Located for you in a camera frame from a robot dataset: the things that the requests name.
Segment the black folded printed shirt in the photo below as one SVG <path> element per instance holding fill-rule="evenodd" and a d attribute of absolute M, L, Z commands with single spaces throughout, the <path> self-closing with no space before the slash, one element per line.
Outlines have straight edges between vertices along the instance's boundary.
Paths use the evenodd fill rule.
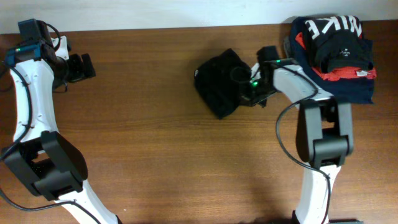
<path fill-rule="evenodd" d="M 322 73 L 343 67 L 374 68 L 372 50 L 363 39 L 361 21 L 356 16 L 307 19 L 303 41 L 311 66 Z"/>

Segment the red folded garment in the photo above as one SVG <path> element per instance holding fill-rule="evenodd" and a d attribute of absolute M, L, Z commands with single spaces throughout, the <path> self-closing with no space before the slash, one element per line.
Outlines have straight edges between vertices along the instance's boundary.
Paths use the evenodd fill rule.
<path fill-rule="evenodd" d="M 366 78 L 373 80 L 377 77 L 376 69 L 363 70 L 359 67 L 338 67 L 334 68 L 329 73 L 322 73 L 319 67 L 312 66 L 312 71 L 315 72 L 320 78 L 326 81 L 337 82 L 338 80 L 352 80 L 359 78 Z"/>

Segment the black t-shirt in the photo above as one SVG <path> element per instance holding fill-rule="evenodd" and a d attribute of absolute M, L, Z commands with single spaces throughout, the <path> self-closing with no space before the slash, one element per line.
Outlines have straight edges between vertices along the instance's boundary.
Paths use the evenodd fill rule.
<path fill-rule="evenodd" d="M 250 67 L 227 49 L 194 71 L 194 86 L 216 118 L 223 119 L 239 106 L 239 86 L 250 77 Z"/>

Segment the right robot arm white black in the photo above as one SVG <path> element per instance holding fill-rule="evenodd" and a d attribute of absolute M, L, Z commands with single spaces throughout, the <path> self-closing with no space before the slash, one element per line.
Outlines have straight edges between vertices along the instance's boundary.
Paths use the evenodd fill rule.
<path fill-rule="evenodd" d="M 277 92 L 291 102 L 275 124 L 283 152 L 303 167 L 300 200 L 288 223 L 331 223 L 328 212 L 333 184 L 354 149 L 350 103 L 322 89 L 294 59 L 281 59 L 274 46 L 257 51 L 257 63 L 243 85 L 241 105 L 265 106 L 267 99 Z M 282 118 L 293 108 L 298 109 L 298 158 L 287 150 L 280 135 Z"/>

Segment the grey folded garment bottom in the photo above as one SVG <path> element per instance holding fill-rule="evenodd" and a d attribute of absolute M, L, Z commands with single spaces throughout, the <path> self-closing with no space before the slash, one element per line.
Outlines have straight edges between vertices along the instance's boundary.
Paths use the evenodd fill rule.
<path fill-rule="evenodd" d="M 283 39 L 283 49 L 287 58 L 294 58 L 294 42 L 287 36 Z"/>

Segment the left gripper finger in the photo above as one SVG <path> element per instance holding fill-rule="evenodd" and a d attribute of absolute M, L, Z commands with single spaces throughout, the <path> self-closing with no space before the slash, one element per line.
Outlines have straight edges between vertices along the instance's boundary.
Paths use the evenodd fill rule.
<path fill-rule="evenodd" d="M 69 56 L 68 63 L 68 82 L 75 83 L 83 79 L 83 62 L 78 54 Z"/>
<path fill-rule="evenodd" d="M 93 78 L 96 76 L 96 72 L 91 61 L 91 57 L 89 54 L 82 54 L 81 59 L 83 62 L 83 69 L 84 69 L 84 77 L 85 78 Z"/>

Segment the navy folded garment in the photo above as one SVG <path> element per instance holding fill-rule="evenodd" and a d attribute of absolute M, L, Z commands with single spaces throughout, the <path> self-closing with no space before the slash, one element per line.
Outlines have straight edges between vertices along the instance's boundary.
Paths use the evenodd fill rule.
<path fill-rule="evenodd" d="M 290 57 L 293 57 L 303 68 L 305 74 L 325 91 L 346 98 L 350 103 L 373 104 L 374 80 L 367 78 L 342 79 L 338 81 L 323 80 L 310 67 L 307 51 L 295 40 L 304 31 L 304 23 L 309 17 L 297 17 L 292 21 L 289 34 Z"/>

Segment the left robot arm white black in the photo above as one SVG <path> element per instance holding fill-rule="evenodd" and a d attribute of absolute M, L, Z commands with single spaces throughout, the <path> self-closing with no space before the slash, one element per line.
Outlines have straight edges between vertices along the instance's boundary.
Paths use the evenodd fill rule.
<path fill-rule="evenodd" d="M 120 223 L 88 182 L 83 154 L 58 130 L 53 91 L 95 75 L 90 56 L 70 55 L 67 38 L 29 38 L 8 50 L 4 65 L 14 82 L 17 124 L 1 159 L 24 187 L 79 223 Z"/>

